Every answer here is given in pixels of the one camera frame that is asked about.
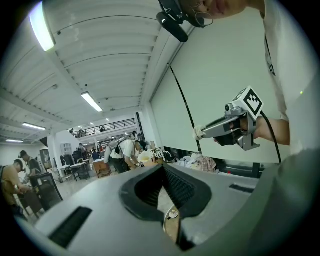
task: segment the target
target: clothing pile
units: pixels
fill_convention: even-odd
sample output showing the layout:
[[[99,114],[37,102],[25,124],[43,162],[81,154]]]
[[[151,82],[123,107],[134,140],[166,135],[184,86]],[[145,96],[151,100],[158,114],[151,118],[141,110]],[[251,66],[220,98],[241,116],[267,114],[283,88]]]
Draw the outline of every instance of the clothing pile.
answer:
[[[191,156],[185,156],[184,158],[178,160],[178,162],[175,164],[202,172],[215,174],[220,172],[219,169],[217,169],[216,162],[212,158],[202,156],[201,154],[197,153],[193,153]]]

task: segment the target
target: white backdrop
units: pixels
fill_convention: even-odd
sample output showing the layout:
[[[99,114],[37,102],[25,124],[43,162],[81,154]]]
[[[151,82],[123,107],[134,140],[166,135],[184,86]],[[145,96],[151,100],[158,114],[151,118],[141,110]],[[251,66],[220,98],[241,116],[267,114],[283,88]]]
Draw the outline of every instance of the white backdrop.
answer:
[[[215,20],[196,28],[172,63],[195,125],[207,125],[224,115],[225,104],[247,86],[264,101],[264,113],[279,118],[277,102],[265,60],[264,25],[258,11]],[[169,70],[152,101],[155,119],[165,146],[196,151],[192,127],[176,81]],[[200,141],[202,154],[225,160],[277,163],[273,142],[255,141],[260,148],[243,151],[221,147],[213,139]],[[284,159],[288,146],[280,146]]]
[[[170,70],[163,78],[151,104],[162,145],[197,152],[198,146],[192,138],[193,128],[186,105]]]

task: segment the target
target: head-mounted camera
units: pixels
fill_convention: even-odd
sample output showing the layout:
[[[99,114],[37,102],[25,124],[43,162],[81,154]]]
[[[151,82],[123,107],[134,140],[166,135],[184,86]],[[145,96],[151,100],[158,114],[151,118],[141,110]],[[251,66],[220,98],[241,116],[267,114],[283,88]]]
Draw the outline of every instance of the head-mounted camera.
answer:
[[[199,20],[197,22],[195,18],[182,11],[179,0],[159,0],[159,4],[162,12],[159,12],[156,16],[158,22],[181,43],[187,42],[189,38],[181,27],[184,21],[188,21],[196,28],[203,28],[203,26],[198,23]]]

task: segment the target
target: white wall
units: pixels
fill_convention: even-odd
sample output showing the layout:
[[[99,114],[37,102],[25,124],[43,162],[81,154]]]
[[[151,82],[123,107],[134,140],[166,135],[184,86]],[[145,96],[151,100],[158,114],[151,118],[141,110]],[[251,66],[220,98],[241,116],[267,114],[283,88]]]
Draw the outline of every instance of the white wall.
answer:
[[[198,152],[186,105],[170,70],[164,76],[151,104],[163,146]]]
[[[264,113],[279,118],[275,93],[265,60],[264,26],[258,11],[215,20],[196,28],[172,63],[195,125],[206,125],[224,115],[224,106],[242,89],[252,86],[264,101]],[[192,127],[169,70],[157,90],[152,107],[164,146],[196,150]],[[272,142],[257,139],[260,148],[243,151],[238,146],[221,147],[213,139],[200,141],[205,156],[241,162],[277,163]],[[284,159],[288,146],[280,146]]]
[[[157,148],[162,147],[163,144],[159,135],[158,126],[156,124],[154,112],[150,102],[146,103],[143,106],[142,111],[139,112],[139,116],[145,140],[149,144],[151,141],[154,142]]]
[[[76,148],[79,147],[80,144],[79,140],[72,136],[67,130],[48,136],[47,141],[51,162],[53,163],[53,159],[55,159],[58,168],[62,166],[60,160],[60,156],[62,155],[61,144],[71,144],[72,152],[76,151]]]
[[[48,148],[43,144],[36,144],[36,145],[24,145],[24,144],[13,144],[13,145],[6,145],[0,144],[0,165],[7,166],[12,165],[22,150],[26,151],[28,155],[32,158],[38,157],[38,162],[41,162],[42,166],[43,163],[41,161],[40,150],[47,150]],[[26,173],[29,174],[30,170],[27,167],[25,161],[20,159],[23,163],[24,168],[26,169]],[[19,173],[19,178],[22,180],[25,178],[26,174],[24,172]]]

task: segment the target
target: railing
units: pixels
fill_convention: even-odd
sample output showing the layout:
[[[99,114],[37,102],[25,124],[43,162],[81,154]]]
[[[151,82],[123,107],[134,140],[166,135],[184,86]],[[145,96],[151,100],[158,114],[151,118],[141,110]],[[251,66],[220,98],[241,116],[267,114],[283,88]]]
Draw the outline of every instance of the railing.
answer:
[[[136,121],[134,118],[132,118],[132,119],[127,119],[119,122],[112,122],[112,123],[92,127],[89,129],[81,130],[81,131],[78,131],[77,134],[75,135],[72,134],[72,135],[74,135],[76,138],[83,138],[86,136],[96,135],[96,134],[112,131],[119,128],[125,128],[127,126],[133,126],[135,124],[136,124]]]

